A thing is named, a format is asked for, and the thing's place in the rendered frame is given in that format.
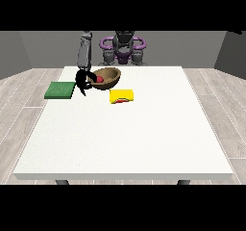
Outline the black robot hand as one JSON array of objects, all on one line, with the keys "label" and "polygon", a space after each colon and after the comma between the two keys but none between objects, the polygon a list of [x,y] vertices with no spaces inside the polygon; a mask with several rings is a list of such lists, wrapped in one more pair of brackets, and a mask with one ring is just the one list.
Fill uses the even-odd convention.
[{"label": "black robot hand", "polygon": [[93,82],[97,81],[97,76],[91,71],[80,69],[76,73],[76,86],[80,89],[82,94],[86,94],[85,90],[89,90],[92,88],[91,83],[86,80],[87,77],[89,77]]}]

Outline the brown wooden bowl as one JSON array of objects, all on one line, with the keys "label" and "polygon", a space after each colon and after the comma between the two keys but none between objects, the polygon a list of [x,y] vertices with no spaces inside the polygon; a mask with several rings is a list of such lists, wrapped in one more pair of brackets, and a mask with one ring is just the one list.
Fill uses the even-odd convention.
[{"label": "brown wooden bowl", "polygon": [[121,71],[116,67],[104,67],[94,71],[96,75],[103,77],[103,83],[94,83],[90,78],[88,81],[91,82],[91,85],[98,90],[110,90],[112,89],[119,81],[121,76]]}]

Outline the green square pad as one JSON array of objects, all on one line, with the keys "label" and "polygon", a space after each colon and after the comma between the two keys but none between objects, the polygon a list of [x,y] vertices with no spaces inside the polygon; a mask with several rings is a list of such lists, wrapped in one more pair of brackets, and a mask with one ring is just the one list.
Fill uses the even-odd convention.
[{"label": "green square pad", "polygon": [[52,82],[44,94],[45,99],[70,99],[75,88],[74,82]]}]

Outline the yellow cup with melon print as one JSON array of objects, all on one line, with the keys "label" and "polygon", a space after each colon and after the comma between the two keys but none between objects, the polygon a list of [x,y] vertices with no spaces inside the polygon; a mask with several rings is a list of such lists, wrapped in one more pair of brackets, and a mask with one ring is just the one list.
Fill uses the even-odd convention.
[{"label": "yellow cup with melon print", "polygon": [[132,90],[110,90],[111,104],[129,102],[134,100],[134,92]]}]

